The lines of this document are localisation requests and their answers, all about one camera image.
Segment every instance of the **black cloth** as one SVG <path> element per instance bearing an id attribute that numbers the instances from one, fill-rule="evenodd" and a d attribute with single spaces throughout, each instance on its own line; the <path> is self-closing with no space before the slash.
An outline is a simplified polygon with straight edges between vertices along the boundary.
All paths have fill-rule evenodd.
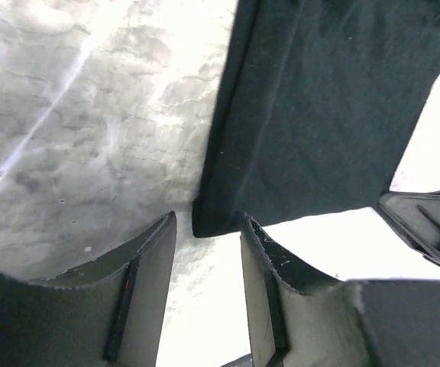
<path id="1" fill-rule="evenodd" d="M 195 236 L 377 206 L 440 74 L 440 0 L 238 7 Z"/>

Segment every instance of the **black fabric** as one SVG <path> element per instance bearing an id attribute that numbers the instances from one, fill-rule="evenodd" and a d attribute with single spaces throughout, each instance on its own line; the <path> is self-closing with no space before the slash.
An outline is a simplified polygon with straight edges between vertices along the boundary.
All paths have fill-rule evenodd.
<path id="1" fill-rule="evenodd" d="M 230 363 L 227 363 L 226 365 L 223 365 L 222 367 L 253 367 L 252 366 L 252 355 L 247 354 L 246 356 L 238 358 L 235 361 L 232 361 Z"/>
<path id="2" fill-rule="evenodd" d="M 154 365 L 175 244 L 176 217 L 170 213 L 136 239 L 57 278 L 20 281 L 0 273 L 0 367 L 104 367 L 107 346 L 119 348 L 124 367 Z M 131 263 L 138 266 L 134 296 L 150 302 L 132 299 L 127 315 L 119 312 L 120 296 L 131 287 L 125 277 Z M 154 272 L 159 284 L 151 280 Z M 125 318 L 125 330 L 114 327 L 123 321 L 117 316 Z M 141 326 L 130 325 L 138 317 Z M 117 337 L 121 346 L 113 343 Z M 131 348 L 144 353 L 137 356 Z"/>
<path id="3" fill-rule="evenodd" d="M 240 0 L 257 13 L 236 19 L 197 237 L 376 206 L 440 73 L 440 0 L 259 1 Z"/>

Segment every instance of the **black strip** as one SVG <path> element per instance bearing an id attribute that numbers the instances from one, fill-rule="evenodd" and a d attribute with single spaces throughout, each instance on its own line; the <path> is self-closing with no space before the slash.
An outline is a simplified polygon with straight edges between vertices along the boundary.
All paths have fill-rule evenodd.
<path id="1" fill-rule="evenodd" d="M 105 359 L 110 362 L 118 361 L 121 341 L 123 340 L 123 334 L 127 326 L 128 311 L 130 310 L 131 298 L 134 293 L 139 263 L 140 256 L 130 263 L 125 273 L 120 299 L 117 303 L 115 322 L 113 323 L 112 332 L 105 351 Z"/>
<path id="2" fill-rule="evenodd" d="M 269 311 L 271 316 L 271 326 L 273 328 L 274 347 L 276 356 L 279 360 L 283 360 L 290 350 L 288 339 L 286 338 L 286 327 L 281 306 L 280 292 L 273 273 L 264 272 L 264 283 L 266 285 L 267 301 L 269 302 Z"/>
<path id="3" fill-rule="evenodd" d="M 210 135 L 196 237 L 238 231 L 243 212 L 268 226 L 376 206 L 440 73 L 440 1 L 262 1 L 257 12 L 222 97 L 230 110 L 217 108 L 227 121 Z"/>

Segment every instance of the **black plastic piece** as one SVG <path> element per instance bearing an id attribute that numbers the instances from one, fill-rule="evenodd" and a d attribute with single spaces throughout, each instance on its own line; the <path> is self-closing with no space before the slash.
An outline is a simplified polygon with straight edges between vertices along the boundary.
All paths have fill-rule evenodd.
<path id="1" fill-rule="evenodd" d="M 338 281 L 250 217 L 241 241 L 253 367 L 440 365 L 440 281 Z"/>
<path id="2" fill-rule="evenodd" d="M 54 279 L 0 273 L 0 367 L 154 366 L 175 248 L 170 213 Z"/>
<path id="3" fill-rule="evenodd" d="M 440 266 L 440 191 L 385 193 L 382 217 L 404 242 Z"/>
<path id="4" fill-rule="evenodd" d="M 247 354 L 246 356 L 236 359 L 235 361 L 232 361 L 230 363 L 227 363 L 222 367 L 252 367 L 252 355 Z"/>

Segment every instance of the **dark fabric panel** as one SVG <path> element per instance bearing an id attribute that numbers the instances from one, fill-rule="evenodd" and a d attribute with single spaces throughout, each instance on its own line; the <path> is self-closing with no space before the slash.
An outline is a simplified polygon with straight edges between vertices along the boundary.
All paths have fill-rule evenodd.
<path id="1" fill-rule="evenodd" d="M 440 73 L 440 0 L 260 0 L 244 49 L 195 235 L 376 206 Z"/>
<path id="2" fill-rule="evenodd" d="M 227 122 L 228 110 L 232 104 L 240 79 L 242 64 L 248 51 L 259 3 L 260 0 L 243 0 L 238 3 L 234 27 L 228 45 L 228 55 L 225 61 L 220 93 L 217 95 L 215 113 L 213 114 L 212 127 L 210 128 L 208 150 L 200 183 L 200 193 L 204 192 L 212 178 L 215 160 L 222 144 L 222 135 Z"/>

